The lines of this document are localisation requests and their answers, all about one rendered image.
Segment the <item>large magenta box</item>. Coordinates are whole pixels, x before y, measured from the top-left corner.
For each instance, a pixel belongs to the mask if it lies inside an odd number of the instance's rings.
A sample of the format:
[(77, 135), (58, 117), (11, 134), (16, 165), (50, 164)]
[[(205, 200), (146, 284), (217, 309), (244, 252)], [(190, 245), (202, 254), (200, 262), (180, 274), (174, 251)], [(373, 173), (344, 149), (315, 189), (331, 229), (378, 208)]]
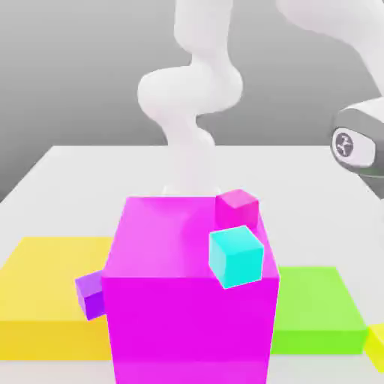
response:
[(229, 228), (212, 196), (132, 196), (106, 265), (103, 298), (115, 384), (266, 384), (280, 276), (224, 289), (209, 235)]

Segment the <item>large green box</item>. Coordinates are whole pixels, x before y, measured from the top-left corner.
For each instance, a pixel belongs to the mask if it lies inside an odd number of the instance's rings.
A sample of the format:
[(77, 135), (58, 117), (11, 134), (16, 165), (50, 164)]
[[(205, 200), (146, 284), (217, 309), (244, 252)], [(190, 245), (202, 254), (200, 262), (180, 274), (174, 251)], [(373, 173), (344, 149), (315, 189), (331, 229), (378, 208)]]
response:
[(334, 266), (281, 266), (273, 355), (359, 355), (368, 327)]

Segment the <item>small yellow cube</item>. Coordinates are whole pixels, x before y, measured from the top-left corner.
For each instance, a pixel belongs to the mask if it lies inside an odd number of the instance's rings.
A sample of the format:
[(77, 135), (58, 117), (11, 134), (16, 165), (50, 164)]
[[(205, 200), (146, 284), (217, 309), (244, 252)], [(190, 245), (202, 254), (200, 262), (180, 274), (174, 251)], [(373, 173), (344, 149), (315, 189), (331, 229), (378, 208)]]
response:
[(364, 351), (373, 366), (384, 374), (384, 322), (368, 326)]

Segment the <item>large yellow box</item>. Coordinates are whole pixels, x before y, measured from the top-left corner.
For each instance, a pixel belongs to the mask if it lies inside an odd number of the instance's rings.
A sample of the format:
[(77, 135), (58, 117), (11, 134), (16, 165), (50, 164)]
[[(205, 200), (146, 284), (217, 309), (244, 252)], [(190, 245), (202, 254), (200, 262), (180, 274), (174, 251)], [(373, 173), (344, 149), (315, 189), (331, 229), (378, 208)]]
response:
[(108, 361), (105, 317), (87, 320), (75, 280), (104, 267), (110, 237), (25, 237), (0, 268), (0, 361)]

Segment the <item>small purple cube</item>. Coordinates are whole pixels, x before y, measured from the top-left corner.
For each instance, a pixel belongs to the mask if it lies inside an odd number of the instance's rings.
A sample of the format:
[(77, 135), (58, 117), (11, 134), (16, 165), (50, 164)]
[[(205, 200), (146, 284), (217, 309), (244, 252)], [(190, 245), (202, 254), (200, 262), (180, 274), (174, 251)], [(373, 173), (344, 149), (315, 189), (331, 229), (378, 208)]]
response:
[(101, 275), (102, 271), (99, 270), (75, 279), (79, 306), (87, 320), (93, 320), (105, 314)]

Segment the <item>small pink cube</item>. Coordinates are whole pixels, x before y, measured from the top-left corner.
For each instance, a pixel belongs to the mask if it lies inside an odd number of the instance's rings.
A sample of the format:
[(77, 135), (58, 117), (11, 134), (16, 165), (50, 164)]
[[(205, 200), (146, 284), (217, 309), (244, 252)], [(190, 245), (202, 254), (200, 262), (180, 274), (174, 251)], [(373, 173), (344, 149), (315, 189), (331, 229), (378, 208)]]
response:
[(217, 195), (215, 203), (215, 218), (217, 225), (222, 228), (257, 227), (260, 201), (242, 189), (230, 190)]

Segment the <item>small cyan cube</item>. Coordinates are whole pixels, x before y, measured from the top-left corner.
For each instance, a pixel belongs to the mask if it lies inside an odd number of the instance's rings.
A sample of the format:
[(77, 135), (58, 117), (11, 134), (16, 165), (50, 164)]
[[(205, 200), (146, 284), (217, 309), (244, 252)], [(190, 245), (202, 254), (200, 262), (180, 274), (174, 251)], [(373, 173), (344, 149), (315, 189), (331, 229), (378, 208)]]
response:
[(260, 281), (264, 253), (263, 243), (245, 225), (209, 234), (208, 265), (225, 290)]

